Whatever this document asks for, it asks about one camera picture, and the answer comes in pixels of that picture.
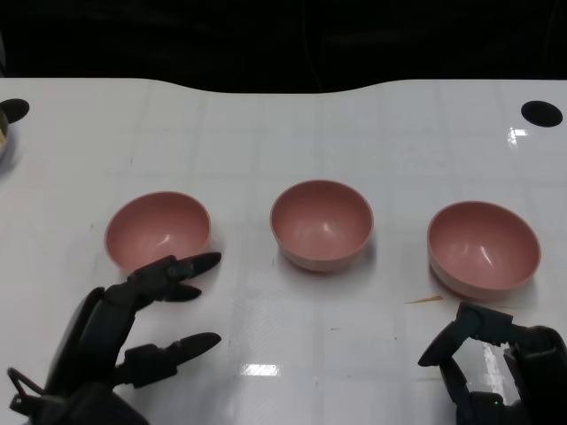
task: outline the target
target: robotic hand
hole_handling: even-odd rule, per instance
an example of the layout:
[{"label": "robotic hand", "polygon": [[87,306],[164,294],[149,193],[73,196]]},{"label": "robotic hand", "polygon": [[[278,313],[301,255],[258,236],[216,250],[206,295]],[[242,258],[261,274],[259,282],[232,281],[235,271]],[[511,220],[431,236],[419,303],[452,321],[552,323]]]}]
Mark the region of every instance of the robotic hand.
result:
[{"label": "robotic hand", "polygon": [[[513,317],[461,303],[455,321],[433,340],[419,366],[439,366],[449,396],[457,406],[457,425],[544,425],[563,423],[567,399],[567,350],[551,328],[524,328]],[[509,344],[504,359],[520,400],[505,406],[499,394],[469,392],[453,355],[467,338]]]},{"label": "robotic hand", "polygon": [[[45,389],[17,370],[8,370],[18,391],[10,408],[34,425],[147,425],[113,388],[123,383],[140,388],[176,375],[177,366],[207,352],[221,337],[198,334],[166,349],[143,345],[127,350],[124,363],[116,366],[120,348],[139,310],[153,301],[197,298],[201,291],[181,281],[203,274],[220,261],[219,252],[181,260],[169,256],[137,269],[124,283],[92,290],[67,327]],[[37,396],[28,395],[22,383]]]}]

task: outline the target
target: bowl rim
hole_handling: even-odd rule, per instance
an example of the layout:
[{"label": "bowl rim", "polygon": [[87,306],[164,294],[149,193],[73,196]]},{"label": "bowl rim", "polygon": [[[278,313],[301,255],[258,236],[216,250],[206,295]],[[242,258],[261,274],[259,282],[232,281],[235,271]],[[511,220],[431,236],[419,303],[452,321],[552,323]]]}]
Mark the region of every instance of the bowl rim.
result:
[{"label": "bowl rim", "polygon": [[[435,255],[434,250],[431,248],[431,226],[433,225],[433,223],[435,222],[435,220],[440,216],[440,214],[444,213],[446,210],[449,210],[451,208],[454,208],[458,205],[464,205],[464,204],[476,204],[476,205],[484,205],[484,206],[490,206],[492,208],[496,208],[499,209],[505,213],[511,214],[514,217],[516,217],[524,226],[527,227],[527,229],[530,231],[530,234],[532,235],[533,240],[535,241],[535,244],[538,248],[538,258],[537,261],[535,263],[535,266],[533,268],[533,270],[519,283],[517,283],[516,285],[510,287],[510,288],[491,288],[491,287],[487,287],[484,285],[479,285],[477,283],[472,283],[472,282],[468,282],[465,281],[463,279],[461,279],[460,277],[456,277],[454,274],[450,273],[447,271],[447,269],[442,265],[442,263],[439,261],[439,258]],[[536,235],[535,231],[533,230],[532,226],[530,226],[528,224],[528,222],[526,220],[524,220],[522,217],[520,217],[518,214],[516,214],[515,212],[509,210],[508,208],[505,208],[501,205],[498,204],[494,204],[492,202],[486,202],[486,201],[460,201],[460,202],[455,202],[453,204],[447,205],[443,208],[441,208],[439,211],[437,211],[435,213],[435,215],[433,216],[433,218],[431,219],[431,221],[429,222],[429,226],[427,227],[427,251],[429,253],[430,256],[433,257],[433,259],[435,260],[435,262],[445,271],[445,273],[447,273],[452,279],[455,279],[456,281],[462,282],[465,285],[469,285],[473,288],[479,288],[482,290],[491,290],[494,292],[506,292],[506,291],[511,291],[511,290],[517,290],[519,288],[522,288],[523,286],[526,285],[526,283],[528,283],[530,281],[530,279],[533,278],[533,276],[535,275],[535,272],[538,271],[538,268],[540,268],[540,263],[541,263],[541,245],[540,245],[540,239],[538,238],[538,236]]]},{"label": "bowl rim", "polygon": [[[289,191],[296,189],[298,186],[303,186],[305,184],[312,184],[312,183],[332,183],[332,184],[337,184],[338,186],[342,186],[343,188],[349,189],[351,190],[354,194],[356,194],[360,199],[362,199],[362,202],[366,205],[366,207],[368,208],[368,211],[370,212],[370,229],[369,229],[369,233],[366,235],[366,237],[364,238],[364,240],[361,242],[361,244],[359,246],[357,246],[354,250],[352,250],[352,252],[346,254],[346,255],[341,255],[339,257],[333,257],[330,259],[317,259],[317,258],[310,258],[307,257],[303,254],[299,254],[297,252],[295,252],[294,250],[290,249],[287,247],[287,245],[285,243],[283,243],[279,237],[277,237],[276,231],[274,230],[274,221],[273,221],[273,217],[274,217],[274,209],[276,208],[277,203],[280,201],[280,199]],[[274,203],[272,204],[272,208],[269,212],[269,226],[272,230],[272,234],[274,235],[274,238],[276,239],[276,242],[278,245],[282,246],[285,248],[285,250],[287,250],[288,252],[290,252],[291,254],[295,255],[296,257],[299,257],[301,259],[306,259],[308,261],[337,261],[338,259],[345,259],[348,258],[358,252],[360,252],[369,242],[370,238],[372,237],[373,233],[374,233],[374,212],[372,211],[372,207],[369,204],[369,201],[366,200],[366,198],[362,195],[362,193],[360,193],[358,190],[356,190],[355,188],[353,188],[352,186],[349,186],[348,184],[344,184],[342,182],[337,182],[334,180],[326,180],[326,179],[312,179],[312,180],[305,180],[304,182],[299,182],[299,183],[295,183],[293,185],[291,185],[289,188],[287,188],[286,190],[284,190],[282,193],[280,193],[280,195],[276,198],[276,200],[274,201]]]},{"label": "bowl rim", "polygon": [[192,200],[193,202],[195,202],[198,206],[201,207],[201,209],[205,212],[205,216],[206,216],[206,222],[209,226],[208,232],[206,234],[206,240],[205,242],[199,247],[199,252],[203,251],[207,245],[210,242],[211,239],[211,228],[212,228],[212,224],[211,224],[211,216],[209,215],[209,211],[207,211],[207,209],[205,208],[205,206],[195,197],[192,197],[191,195],[187,195],[186,193],[183,192],[178,192],[176,190],[157,190],[155,192],[150,192],[150,193],[146,193],[144,195],[140,195],[139,197],[135,197],[134,199],[128,201],[126,204],[124,204],[123,206],[121,206],[111,217],[111,219],[108,220],[108,224],[106,225],[106,230],[105,230],[105,251],[106,251],[106,255],[108,256],[108,258],[112,261],[112,263],[118,267],[120,270],[126,270],[128,272],[134,272],[134,270],[130,270],[129,267],[125,267],[124,265],[120,264],[118,261],[116,261],[114,259],[114,257],[111,255],[110,251],[108,250],[108,230],[110,229],[110,226],[113,224],[114,220],[116,219],[116,217],[118,216],[118,214],[120,214],[124,209],[126,209],[127,207],[129,207],[131,204],[134,204],[136,201],[139,201],[140,199],[143,199],[145,197],[153,197],[156,195],[177,195],[177,196],[181,196],[181,197],[187,197],[188,199]]}]

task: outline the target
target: black hole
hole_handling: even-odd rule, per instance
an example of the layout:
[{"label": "black hole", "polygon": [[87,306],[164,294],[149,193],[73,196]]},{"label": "black hole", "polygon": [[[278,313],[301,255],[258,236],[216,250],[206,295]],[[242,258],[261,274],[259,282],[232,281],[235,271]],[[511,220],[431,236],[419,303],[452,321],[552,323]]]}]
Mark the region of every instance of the black hole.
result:
[{"label": "black hole", "polygon": [[0,102],[0,109],[8,119],[8,122],[19,121],[24,118],[29,112],[29,103],[23,99],[10,99]]},{"label": "black hole", "polygon": [[563,115],[556,106],[541,100],[532,100],[522,106],[522,115],[540,127],[555,127],[563,121]]}]

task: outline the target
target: pink bowl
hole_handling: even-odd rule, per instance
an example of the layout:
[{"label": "pink bowl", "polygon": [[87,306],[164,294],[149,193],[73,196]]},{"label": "pink bowl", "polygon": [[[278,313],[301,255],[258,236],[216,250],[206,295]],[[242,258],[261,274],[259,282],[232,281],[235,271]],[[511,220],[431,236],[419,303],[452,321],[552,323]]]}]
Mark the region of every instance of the pink bowl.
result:
[{"label": "pink bowl", "polygon": [[372,210],[356,190],[313,180],[287,189],[274,203],[270,224],[282,254],[316,272],[348,266],[368,243]]},{"label": "pink bowl", "polygon": [[155,192],[124,205],[106,228],[111,260],[132,272],[167,255],[190,257],[209,242],[211,220],[195,198],[178,192]]},{"label": "pink bowl", "polygon": [[540,243],[513,212],[487,202],[450,205],[427,230],[431,268],[465,297],[498,299],[526,285],[538,269]]}]

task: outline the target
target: white table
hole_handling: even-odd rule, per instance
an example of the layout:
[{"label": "white table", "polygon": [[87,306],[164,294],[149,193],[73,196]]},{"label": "white table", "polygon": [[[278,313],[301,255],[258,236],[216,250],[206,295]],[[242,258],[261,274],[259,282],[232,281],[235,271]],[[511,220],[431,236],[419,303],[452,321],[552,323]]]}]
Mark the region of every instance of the white table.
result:
[{"label": "white table", "polygon": [[[436,368],[416,362],[459,299],[429,275],[425,231],[444,205],[504,205],[537,232],[536,283],[490,306],[567,337],[567,127],[529,124],[557,81],[400,81],[329,95],[229,95],[143,80],[0,80],[28,116],[0,167],[0,366],[38,383],[77,303],[124,276],[106,224],[143,193],[179,190],[214,222],[218,270],[187,305],[140,312],[127,347],[198,332],[222,343],[141,390],[118,392],[154,424],[454,423]],[[278,256],[268,212],[294,182],[354,186],[376,217],[373,249],[334,276]],[[441,295],[442,301],[404,304]],[[475,390],[517,398],[501,350],[465,344]],[[14,393],[0,379],[0,422]]]}]

